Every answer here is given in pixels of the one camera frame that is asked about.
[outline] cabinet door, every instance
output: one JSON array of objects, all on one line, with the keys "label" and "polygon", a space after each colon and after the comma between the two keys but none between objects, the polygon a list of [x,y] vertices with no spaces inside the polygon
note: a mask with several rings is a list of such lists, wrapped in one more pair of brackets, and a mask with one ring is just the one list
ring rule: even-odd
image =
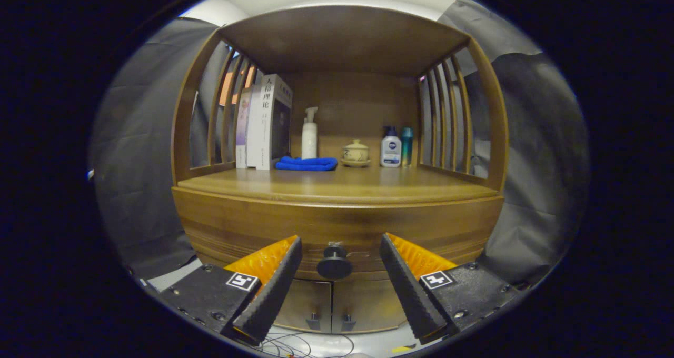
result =
[{"label": "cabinet door", "polygon": [[274,324],[308,332],[330,333],[330,285],[330,282],[294,279]]},{"label": "cabinet door", "polygon": [[407,320],[391,281],[334,284],[332,333],[394,329]]}]

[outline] white pump bottle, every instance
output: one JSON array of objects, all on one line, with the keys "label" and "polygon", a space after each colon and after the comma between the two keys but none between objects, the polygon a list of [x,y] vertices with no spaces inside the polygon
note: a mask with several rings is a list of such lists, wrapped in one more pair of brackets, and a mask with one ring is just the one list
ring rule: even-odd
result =
[{"label": "white pump bottle", "polygon": [[302,159],[318,157],[318,126],[313,122],[313,116],[318,111],[317,106],[306,109],[306,117],[302,126]]}]

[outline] saucer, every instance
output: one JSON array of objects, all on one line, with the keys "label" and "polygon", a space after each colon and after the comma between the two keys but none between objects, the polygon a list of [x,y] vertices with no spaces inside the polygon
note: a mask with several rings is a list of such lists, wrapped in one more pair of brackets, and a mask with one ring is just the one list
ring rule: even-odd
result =
[{"label": "saucer", "polygon": [[368,159],[367,161],[349,161],[347,159],[340,159],[342,161],[342,164],[344,166],[350,166],[350,167],[365,167],[372,162],[372,159]]}]

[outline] shelf top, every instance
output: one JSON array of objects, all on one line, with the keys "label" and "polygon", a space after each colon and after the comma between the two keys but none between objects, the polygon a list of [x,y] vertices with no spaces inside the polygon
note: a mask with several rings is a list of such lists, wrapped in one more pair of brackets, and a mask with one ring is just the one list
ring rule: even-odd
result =
[{"label": "shelf top", "polygon": [[499,195],[428,168],[341,165],[323,172],[236,168],[180,181],[178,187],[256,200],[340,205],[435,203]]},{"label": "shelf top", "polygon": [[385,8],[322,5],[263,13],[220,29],[265,73],[420,75],[470,36]]}]

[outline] blue cloth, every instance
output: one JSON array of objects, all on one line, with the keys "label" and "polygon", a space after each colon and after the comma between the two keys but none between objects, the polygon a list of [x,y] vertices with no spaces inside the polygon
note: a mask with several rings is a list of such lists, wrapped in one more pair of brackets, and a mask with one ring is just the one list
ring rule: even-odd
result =
[{"label": "blue cloth", "polygon": [[337,158],[291,158],[285,156],[280,162],[276,163],[277,170],[297,170],[297,171],[330,171],[337,167]]}]

